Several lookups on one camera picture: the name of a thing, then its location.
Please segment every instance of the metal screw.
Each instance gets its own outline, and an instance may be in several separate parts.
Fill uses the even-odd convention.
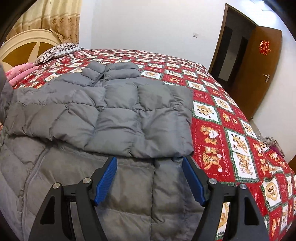
[[[209,183],[210,183],[210,184],[216,184],[216,183],[217,183],[217,180],[214,179],[214,178],[210,178],[210,179],[209,179]]]
[[[241,184],[239,185],[239,187],[240,187],[241,189],[243,189],[243,190],[247,189],[247,185],[244,184],[244,183],[241,183]]]
[[[60,187],[60,184],[59,184],[59,183],[54,183],[54,184],[52,185],[52,187],[53,187],[54,189],[58,189],[58,188]]]
[[[89,177],[86,177],[82,181],[83,181],[83,183],[88,184],[91,182],[91,179]]]

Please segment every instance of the pink folded blanket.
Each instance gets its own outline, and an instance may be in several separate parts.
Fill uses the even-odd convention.
[[[17,65],[5,73],[6,78],[8,81],[10,81],[17,75],[23,73],[24,71],[30,68],[33,68],[34,66],[35,66],[34,63],[25,63],[25,64]]]
[[[15,87],[20,81],[22,81],[26,76],[28,76],[30,73],[32,73],[36,69],[38,69],[37,66],[34,66],[34,67],[30,68],[30,69],[27,69],[26,71],[20,73],[19,75],[17,75],[16,77],[12,78],[8,82],[10,83],[10,85],[12,87]]]

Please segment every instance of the yellow curtain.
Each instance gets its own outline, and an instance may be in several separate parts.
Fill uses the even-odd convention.
[[[6,40],[29,29],[47,29],[62,43],[79,43],[82,0],[38,0],[16,22]]]

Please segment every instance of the red bedspread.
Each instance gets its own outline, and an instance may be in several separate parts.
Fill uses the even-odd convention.
[[[202,65],[144,51],[82,50],[39,66],[17,88],[39,88],[60,74],[81,71],[93,60],[102,64],[133,62],[142,76],[191,88],[195,161],[220,182],[246,183],[271,241],[283,237],[296,214],[296,176],[284,159],[257,140],[244,114]],[[228,210],[224,203],[217,239],[222,238]]]

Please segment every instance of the headboard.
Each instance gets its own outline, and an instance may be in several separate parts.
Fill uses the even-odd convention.
[[[13,36],[2,45],[0,62],[7,72],[19,64],[34,62],[46,50],[59,44],[60,39],[49,30],[27,30]]]

